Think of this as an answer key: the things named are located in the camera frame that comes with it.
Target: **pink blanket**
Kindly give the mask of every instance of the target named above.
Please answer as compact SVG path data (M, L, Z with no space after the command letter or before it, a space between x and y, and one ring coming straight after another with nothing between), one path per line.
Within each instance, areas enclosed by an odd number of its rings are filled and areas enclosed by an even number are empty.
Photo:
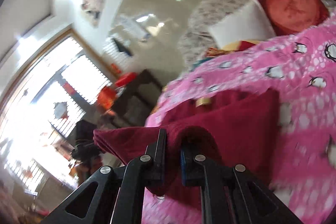
M271 187L304 223L321 223L336 205L336 147L326 155L330 136L336 140L335 12L318 27L217 57L172 81L146 126L160 125L168 110L190 98L226 89L279 90L282 136Z

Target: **person's hand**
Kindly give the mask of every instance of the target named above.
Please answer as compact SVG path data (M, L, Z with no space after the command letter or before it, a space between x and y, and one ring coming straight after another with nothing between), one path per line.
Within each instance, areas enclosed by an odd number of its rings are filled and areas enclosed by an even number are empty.
M76 165L76 171L78 175L78 186L81 185L86 179L88 174L92 175L94 172L96 172L100 167L103 166L103 163L101 161L101 157L95 157L91 160L91 169L89 170L88 167L86 167L84 164L78 164Z

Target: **table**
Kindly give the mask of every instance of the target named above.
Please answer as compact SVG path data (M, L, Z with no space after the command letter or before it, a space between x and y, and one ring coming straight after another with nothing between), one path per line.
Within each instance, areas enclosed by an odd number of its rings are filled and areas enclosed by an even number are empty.
M140 85L153 83L161 92L162 85L160 82L149 72L149 70L143 70L132 82L128 83L122 93L115 99L111 110L114 111L117 116L130 126L136 126L125 117L127 113L128 100L133 96L137 97L145 106L149 109L153 109L155 105L148 102L139 92Z

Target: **dark red fabric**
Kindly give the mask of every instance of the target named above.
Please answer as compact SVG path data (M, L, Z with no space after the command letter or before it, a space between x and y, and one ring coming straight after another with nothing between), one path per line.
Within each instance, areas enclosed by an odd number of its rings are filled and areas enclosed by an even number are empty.
M94 141L100 148L116 155L127 164L133 158L144 154L147 145L156 141L159 128L165 128L165 185L150 190L156 195L166 194L198 209L199 189L185 188L181 184L179 157L183 140L192 141L206 157L227 166L244 164L268 184L271 177L270 163L278 133L278 92L267 90L261 95L256 95L225 90L216 94L213 107L211 111L197 114L189 100L188 103L184 102L175 108L187 110L186 112L169 111L168 118L163 121L161 127L95 130Z
M242 52L242 51L247 50L248 48L251 48L253 46L255 46L255 44L253 44L251 42L248 42L248 41L242 40L240 42L240 46L238 48L238 52Z
M295 34L329 17L321 0L259 0L277 35Z

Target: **window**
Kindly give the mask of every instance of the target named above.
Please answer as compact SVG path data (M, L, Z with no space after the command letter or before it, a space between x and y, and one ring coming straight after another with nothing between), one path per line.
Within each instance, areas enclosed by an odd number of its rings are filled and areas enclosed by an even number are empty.
M0 168L7 168L35 191L47 173L73 188L70 159L57 148L76 123L92 113L99 91L110 80L87 58L73 37L48 52L11 96L0 117ZM67 117L56 119L55 103L66 103Z

